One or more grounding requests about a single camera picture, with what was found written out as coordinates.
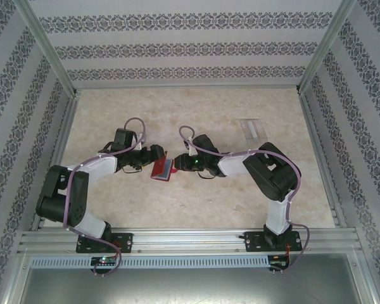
table surface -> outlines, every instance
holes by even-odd
[[[239,120],[260,119],[269,141],[302,173],[291,220],[334,227],[296,89],[83,90],[62,165],[94,156],[130,117],[146,122],[146,146],[159,144],[169,158],[187,151],[178,133],[181,125],[206,134],[220,152],[236,152],[247,149]],[[141,124],[128,128],[139,133]],[[150,178],[152,168],[103,178],[89,189],[88,209],[113,227],[253,228],[265,223],[267,199],[248,174],[203,180],[196,172],[177,172],[161,182]]]

enclosure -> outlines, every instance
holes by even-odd
[[[241,126],[257,119],[301,171],[298,265],[272,275],[284,252],[239,238],[268,214],[248,174],[160,182],[150,164],[89,188],[87,209],[133,235],[94,277],[103,255],[76,253],[35,206],[51,166],[94,156],[131,117],[172,159],[182,125],[221,153],[259,148]],[[380,303],[380,0],[0,0],[0,303],[38,299]]]

vented metal strip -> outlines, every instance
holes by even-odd
[[[32,259],[31,269],[88,269],[91,257],[47,256]],[[268,267],[267,255],[123,256],[121,269],[199,269]]]

striped wall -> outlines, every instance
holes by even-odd
[[[0,285],[29,230],[68,96],[9,0],[0,0]]]
[[[380,0],[356,2],[305,97],[380,295]]]
[[[341,0],[31,0],[78,88],[296,85]]]

marble-patterned floor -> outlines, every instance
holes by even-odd
[[[159,144],[175,158],[186,149],[181,125],[207,134],[221,152],[244,151],[239,119],[259,118],[269,141],[302,172],[291,220],[309,227],[334,227],[296,89],[144,88],[83,90],[62,165],[94,156],[130,117],[147,126],[146,145]],[[129,129],[141,131],[139,122]],[[169,182],[150,178],[153,165],[139,174],[119,171],[90,188],[88,209],[113,227],[262,227],[267,200],[248,174],[213,180],[177,172]],[[46,221],[46,225],[56,225]]]

